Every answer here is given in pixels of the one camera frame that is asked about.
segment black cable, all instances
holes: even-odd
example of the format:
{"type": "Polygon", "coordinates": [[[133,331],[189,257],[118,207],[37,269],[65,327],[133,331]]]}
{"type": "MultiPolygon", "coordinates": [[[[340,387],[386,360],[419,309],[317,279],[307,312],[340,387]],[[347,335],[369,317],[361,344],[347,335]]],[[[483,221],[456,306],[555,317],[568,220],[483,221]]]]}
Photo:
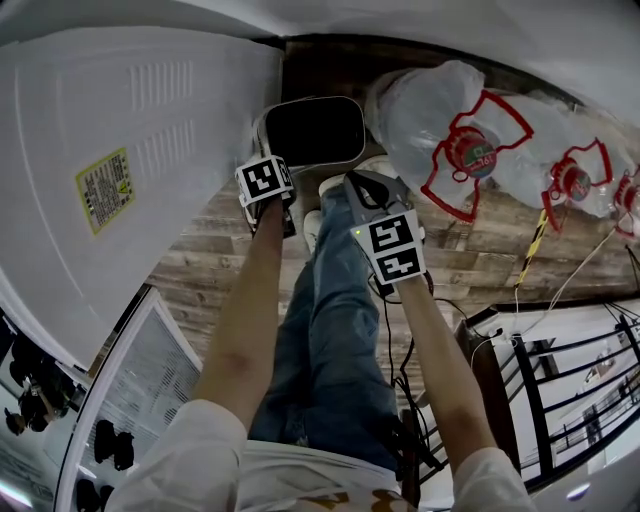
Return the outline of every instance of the black cable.
{"type": "Polygon", "coordinates": [[[393,382],[395,380],[394,371],[393,371],[393,357],[391,357],[391,326],[389,325],[389,313],[387,311],[387,301],[384,301],[384,319],[387,322],[387,332],[389,333],[389,366],[391,367],[391,387],[393,387],[393,382]]]}
{"type": "Polygon", "coordinates": [[[629,259],[631,260],[631,268],[633,269],[633,277],[636,280],[636,291],[640,292],[640,280],[638,280],[638,272],[637,272],[638,258],[636,258],[636,255],[631,250],[631,247],[629,247],[628,245],[625,245],[624,247],[627,250],[627,252],[629,253],[629,259]]]}
{"type": "Polygon", "coordinates": [[[413,354],[413,349],[415,348],[415,342],[413,341],[413,338],[411,338],[411,344],[409,345],[409,350],[407,350],[407,355],[404,358],[404,361],[402,361],[402,364],[400,365],[400,373],[402,374],[402,376],[405,378],[405,380],[407,382],[409,382],[409,377],[407,377],[407,372],[405,371],[405,368],[407,366],[407,363],[409,362],[409,359],[411,359],[411,354],[413,354]]]}
{"type": "Polygon", "coordinates": [[[640,315],[638,315],[638,313],[634,313],[633,311],[630,311],[630,310],[628,310],[627,308],[622,307],[620,304],[616,304],[615,302],[609,302],[609,305],[610,305],[612,308],[616,308],[616,309],[617,309],[618,311],[620,311],[622,314],[625,314],[625,312],[626,312],[627,316],[628,316],[629,318],[631,318],[631,320],[633,320],[633,321],[635,321],[635,320],[637,320],[638,318],[640,318],[640,315]]]}
{"type": "Polygon", "coordinates": [[[465,325],[467,326],[468,329],[471,329],[476,336],[478,336],[479,338],[482,338],[483,340],[490,340],[491,336],[485,336],[483,334],[480,334],[478,331],[475,330],[474,327],[469,327],[469,317],[467,316],[467,314],[462,311],[462,309],[460,309],[460,307],[453,301],[449,300],[449,299],[434,299],[435,301],[442,301],[442,302],[446,302],[447,304],[450,304],[451,306],[453,306],[454,308],[456,308],[460,314],[464,317],[464,322],[465,325]]]}
{"type": "Polygon", "coordinates": [[[603,303],[602,304],[604,306],[604,309],[606,309],[609,314],[613,317],[613,319],[616,321],[616,323],[618,322],[618,317],[616,315],[613,314],[613,312],[609,309],[609,306],[607,306],[607,303],[603,303]]]}
{"type": "Polygon", "coordinates": [[[395,305],[402,304],[401,301],[389,300],[386,297],[383,297],[382,295],[380,295],[378,288],[371,282],[373,277],[374,277],[374,274],[371,274],[369,276],[369,279],[367,280],[367,283],[369,284],[369,289],[374,293],[376,297],[378,297],[379,299],[382,299],[386,304],[395,304],[395,305]]]}
{"type": "Polygon", "coordinates": [[[417,432],[420,442],[425,445],[425,447],[427,448],[427,451],[431,452],[431,445],[429,443],[429,436],[428,436],[429,429],[427,428],[427,422],[424,419],[424,415],[422,414],[422,411],[420,410],[418,405],[415,403],[415,400],[411,396],[411,388],[409,387],[408,382],[405,383],[401,379],[395,379],[394,387],[396,385],[402,390],[407,402],[409,403],[409,410],[411,411],[411,416],[414,420],[414,430],[417,432]],[[418,415],[422,420],[422,425],[420,425],[420,422],[418,421],[418,415]]]}

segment refrigerator door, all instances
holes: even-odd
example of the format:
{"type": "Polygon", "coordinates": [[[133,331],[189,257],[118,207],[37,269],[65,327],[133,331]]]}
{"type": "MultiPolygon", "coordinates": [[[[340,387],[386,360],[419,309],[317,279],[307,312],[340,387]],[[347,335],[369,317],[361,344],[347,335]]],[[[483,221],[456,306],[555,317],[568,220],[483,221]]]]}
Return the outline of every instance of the refrigerator door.
{"type": "Polygon", "coordinates": [[[87,369],[182,228],[252,151],[282,52],[157,27],[0,48],[0,307],[87,369]]]}
{"type": "Polygon", "coordinates": [[[74,509],[74,489],[90,479],[96,489],[115,487],[126,471],[94,457],[96,423],[133,436],[134,467],[189,400],[200,359],[154,288],[140,301],[106,356],[76,419],[56,490],[54,510],[74,509]]]}

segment white wall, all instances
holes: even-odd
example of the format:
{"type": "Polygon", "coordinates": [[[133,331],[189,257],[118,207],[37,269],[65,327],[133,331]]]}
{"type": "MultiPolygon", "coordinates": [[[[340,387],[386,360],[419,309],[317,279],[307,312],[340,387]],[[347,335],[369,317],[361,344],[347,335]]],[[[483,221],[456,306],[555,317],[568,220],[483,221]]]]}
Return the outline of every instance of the white wall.
{"type": "Polygon", "coordinates": [[[439,44],[535,75],[640,125],[632,0],[182,0],[276,35],[349,33],[439,44]]]}
{"type": "Polygon", "coordinates": [[[245,38],[270,35],[252,24],[173,0],[26,0],[24,3],[22,9],[0,24],[0,45],[69,28],[125,25],[185,28],[245,38]]]}

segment white sneaker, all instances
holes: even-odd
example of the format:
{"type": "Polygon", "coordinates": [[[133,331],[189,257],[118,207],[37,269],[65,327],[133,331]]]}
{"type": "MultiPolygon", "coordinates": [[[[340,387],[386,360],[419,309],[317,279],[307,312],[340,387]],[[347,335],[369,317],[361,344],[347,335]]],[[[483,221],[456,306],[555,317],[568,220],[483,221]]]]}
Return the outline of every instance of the white sneaker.
{"type": "MultiPolygon", "coordinates": [[[[389,157],[387,155],[373,156],[362,162],[354,170],[377,172],[392,179],[398,177],[398,173],[391,166],[391,162],[389,161],[389,157]]],[[[318,188],[318,195],[322,197],[322,195],[327,190],[333,187],[337,187],[343,182],[344,174],[338,174],[337,176],[332,176],[331,178],[324,180],[318,188]]]]}
{"type": "Polygon", "coordinates": [[[322,213],[320,210],[311,210],[304,217],[303,232],[304,239],[309,247],[309,252],[313,254],[318,243],[318,234],[320,233],[320,226],[322,225],[322,213]]]}

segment floor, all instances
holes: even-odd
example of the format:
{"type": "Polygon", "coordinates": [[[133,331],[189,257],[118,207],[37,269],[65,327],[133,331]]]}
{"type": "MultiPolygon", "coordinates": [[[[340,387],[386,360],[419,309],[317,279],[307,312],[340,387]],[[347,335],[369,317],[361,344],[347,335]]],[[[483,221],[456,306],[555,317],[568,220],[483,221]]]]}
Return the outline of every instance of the floor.
{"type": "MultiPolygon", "coordinates": [[[[347,94],[362,101],[372,75],[416,65],[436,65],[451,56],[441,49],[416,49],[397,43],[354,45],[352,41],[308,41],[290,43],[284,65],[283,96],[294,99],[310,95],[347,94]],[[327,81],[326,66],[335,71],[327,81]]],[[[526,92],[545,87],[533,77],[476,62],[487,73],[488,82],[501,88],[526,92]]],[[[548,94],[562,93],[546,85],[548,94]]],[[[570,103],[571,98],[563,98],[570,103]]],[[[362,158],[380,154],[382,148],[369,141],[362,158]]],[[[299,199],[293,213],[299,234],[285,241],[279,312],[284,316],[295,280],[309,253],[301,234],[304,214],[317,208],[317,186],[326,177],[345,172],[350,166],[314,169],[296,177],[299,199]]],[[[221,305],[242,266],[251,237],[231,180],[195,217],[162,257],[148,283],[156,286],[183,333],[201,356],[215,329],[221,305]]],[[[514,300],[513,285],[531,243],[540,212],[489,187],[482,191],[477,220],[463,224],[433,204],[416,203],[426,227],[425,258],[434,278],[435,296],[455,302],[467,315],[496,303],[514,300]]],[[[565,210],[562,234],[547,229],[518,298],[521,302],[551,299],[581,261],[612,229],[612,220],[597,220],[577,210],[565,210]]],[[[614,235],[593,260],[571,281],[563,299],[620,296],[633,292],[636,284],[626,240],[614,235]]],[[[461,315],[441,302],[441,310],[452,325],[461,315]]],[[[411,339],[401,306],[389,306],[392,330],[391,355],[400,364],[411,339]]],[[[387,331],[381,324],[378,359],[389,374],[387,331]]],[[[422,390],[420,370],[414,360],[407,367],[414,394],[422,390]]],[[[405,403],[399,397],[399,403],[405,403]]]]}

